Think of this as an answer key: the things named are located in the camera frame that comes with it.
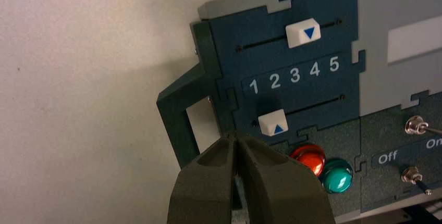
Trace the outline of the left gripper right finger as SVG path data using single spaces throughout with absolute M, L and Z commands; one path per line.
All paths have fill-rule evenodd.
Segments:
M 250 223 L 335 223 L 327 193 L 308 167 L 251 135 L 236 138 Z

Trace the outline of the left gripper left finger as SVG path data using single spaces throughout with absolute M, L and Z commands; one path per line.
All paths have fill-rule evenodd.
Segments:
M 222 135 L 178 174 L 167 223 L 231 223 L 238 174 L 237 131 Z

